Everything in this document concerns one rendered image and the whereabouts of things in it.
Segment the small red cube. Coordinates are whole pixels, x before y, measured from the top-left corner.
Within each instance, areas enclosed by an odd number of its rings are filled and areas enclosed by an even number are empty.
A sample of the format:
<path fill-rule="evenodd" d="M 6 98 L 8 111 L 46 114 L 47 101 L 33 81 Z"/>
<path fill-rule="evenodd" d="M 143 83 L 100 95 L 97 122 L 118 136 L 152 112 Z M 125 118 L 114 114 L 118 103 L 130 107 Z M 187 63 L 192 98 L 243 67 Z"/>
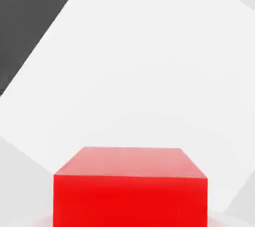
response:
<path fill-rule="evenodd" d="M 85 147 L 53 176 L 53 227 L 207 223 L 207 177 L 181 149 Z"/>

